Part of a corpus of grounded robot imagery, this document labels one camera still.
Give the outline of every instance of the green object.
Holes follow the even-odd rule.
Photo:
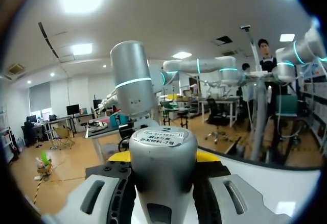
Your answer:
[[[297,95],[281,95],[281,115],[297,114]],[[279,95],[276,97],[276,114],[279,114]]]
[[[160,103],[166,109],[174,109],[173,106],[169,102],[162,101]]]
[[[46,156],[46,153],[44,150],[41,151],[41,158],[42,162],[45,164],[45,165],[48,165],[49,164],[49,160]]]

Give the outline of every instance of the window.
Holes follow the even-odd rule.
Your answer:
[[[31,115],[36,115],[37,119],[43,119],[43,121],[49,120],[49,115],[52,113],[52,108],[42,109],[41,111],[31,112]]]

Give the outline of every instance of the yellow part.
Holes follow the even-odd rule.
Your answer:
[[[205,152],[205,151],[200,151],[198,150],[196,152],[196,158],[198,162],[213,162],[213,161],[220,161],[218,156]],[[129,154],[129,151],[125,152],[120,152],[112,155],[108,160],[110,161],[120,161],[120,162],[130,162],[131,157]]]

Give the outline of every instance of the white label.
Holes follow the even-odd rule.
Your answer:
[[[142,131],[138,140],[145,144],[176,146],[184,141],[184,132]]]

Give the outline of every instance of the metal pole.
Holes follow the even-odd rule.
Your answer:
[[[266,85],[262,79],[259,79],[257,82],[257,118],[255,125],[255,133],[254,133],[254,144],[253,150],[251,153],[251,160],[257,160],[260,152],[261,144],[263,141],[263,136],[265,134],[266,127]]]
[[[254,43],[254,39],[252,35],[250,34],[250,26],[243,26],[240,27],[240,29],[244,30],[251,42],[251,48],[255,60],[255,70],[261,71],[260,61],[258,52],[256,51],[256,46]],[[267,98],[266,98],[266,86],[265,82],[258,78],[258,81],[256,83],[256,103],[257,103],[257,111],[256,115],[257,118],[255,120],[255,133],[254,133],[254,144],[253,144],[253,150],[251,153],[251,160],[257,160],[258,155],[260,152],[261,144],[263,141],[263,136],[265,133],[265,127],[266,127],[266,106],[267,106]]]

